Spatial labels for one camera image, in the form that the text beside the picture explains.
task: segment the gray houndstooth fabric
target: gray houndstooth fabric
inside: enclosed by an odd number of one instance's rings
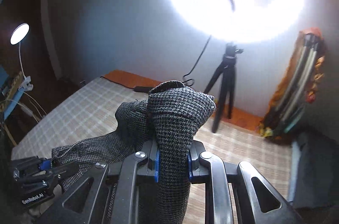
[[[160,179],[149,191],[140,189],[141,223],[182,223],[190,183],[187,154],[193,136],[215,109],[212,96],[195,92],[181,82],[165,82],[152,89],[148,101],[122,103],[116,111],[118,127],[104,136],[52,149],[56,164],[79,162],[79,172],[63,181],[68,189],[97,161],[114,163],[141,149],[156,137],[160,150]]]

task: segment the dark cloth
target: dark cloth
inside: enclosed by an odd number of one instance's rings
[[[160,177],[157,184],[140,188],[139,222],[182,223],[190,188],[189,147],[215,107],[213,96],[196,92],[179,81],[152,89],[148,101],[122,103],[115,113],[116,131],[52,149],[55,164],[80,163],[79,172],[65,179],[63,188],[68,189],[97,161],[122,161],[155,137],[160,150]]]
[[[339,146],[311,129],[304,129],[297,141],[301,156],[293,207],[339,204]]]
[[[320,208],[302,208],[297,212],[304,220],[305,224],[338,224],[339,223],[339,205]]]

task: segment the power cord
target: power cord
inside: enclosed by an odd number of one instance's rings
[[[35,109],[37,110],[37,112],[39,113],[40,117],[43,118],[43,116],[41,115],[40,111],[38,110],[38,108],[35,106],[35,104],[32,103],[31,99],[28,98],[29,102],[32,104],[32,106],[35,107]]]
[[[47,115],[47,113],[46,113],[46,111],[41,107],[41,105],[31,96],[31,95],[29,95],[27,92],[24,92],[28,97],[30,97],[30,98],[32,98],[33,99],[33,101],[35,101],[36,103],[37,103],[37,105],[42,109],[42,111],[45,113],[45,115]]]
[[[37,123],[39,124],[38,120],[34,117],[34,115],[32,115],[32,111],[31,111],[28,107],[24,106],[23,104],[21,104],[21,103],[19,103],[19,102],[17,102],[17,101],[14,101],[14,100],[12,100],[12,99],[5,99],[5,100],[3,100],[3,101],[0,101],[0,103],[4,103],[4,102],[7,102],[7,101],[12,101],[12,102],[15,102],[15,103],[17,103],[18,105],[20,105],[20,106],[24,109],[24,111],[25,111],[28,115],[32,116],[32,117],[35,119],[35,121],[37,121]]]
[[[20,65],[21,65],[21,71],[22,71],[23,77],[26,79],[25,73],[23,72],[23,68],[22,68],[22,62],[21,62],[21,42],[19,42],[19,59],[20,59]]]
[[[186,85],[186,86],[192,86],[192,85],[194,85],[194,83],[195,83],[195,80],[194,80],[194,79],[188,79],[188,80],[186,80],[185,77],[187,77],[188,75],[190,75],[190,74],[192,73],[192,71],[194,70],[194,68],[195,68],[196,65],[198,64],[198,62],[199,62],[199,60],[200,60],[202,54],[204,54],[204,52],[205,52],[205,50],[206,50],[206,47],[207,47],[207,44],[210,42],[211,38],[212,38],[212,35],[210,35],[209,38],[207,39],[206,44],[205,44],[204,48],[202,49],[201,54],[200,54],[200,56],[198,57],[197,61],[195,62],[195,64],[194,64],[193,68],[191,69],[191,71],[190,71],[189,73],[187,73],[186,75],[182,76],[182,81],[183,81],[183,84],[184,84],[184,85]]]

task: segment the black tripod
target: black tripod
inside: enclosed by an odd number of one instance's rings
[[[222,59],[221,64],[215,70],[210,82],[206,86],[204,93],[210,92],[211,88],[222,74],[222,83],[220,89],[220,95],[217,105],[217,111],[215,114],[212,132],[216,133],[219,122],[224,111],[225,102],[227,93],[229,93],[229,102],[228,102],[228,118],[232,118],[232,109],[234,101],[234,87],[235,87],[235,64],[237,61],[236,54],[243,53],[243,49],[237,49],[235,45],[228,43],[226,45],[226,51]]]

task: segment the metal screw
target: metal screw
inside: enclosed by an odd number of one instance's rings
[[[98,169],[102,169],[106,166],[106,163],[99,163],[99,162],[96,162],[95,163],[95,167],[98,168]]]
[[[137,151],[135,153],[135,157],[137,158],[144,158],[146,156],[146,153],[144,153],[143,151]]]
[[[210,152],[208,152],[208,151],[203,151],[203,152],[200,154],[200,156],[201,156],[202,158],[204,158],[204,159],[209,159],[209,158],[211,158],[211,157],[213,156],[213,154],[210,153]]]
[[[14,172],[13,172],[13,178],[18,178],[20,175],[19,171],[16,169]]]

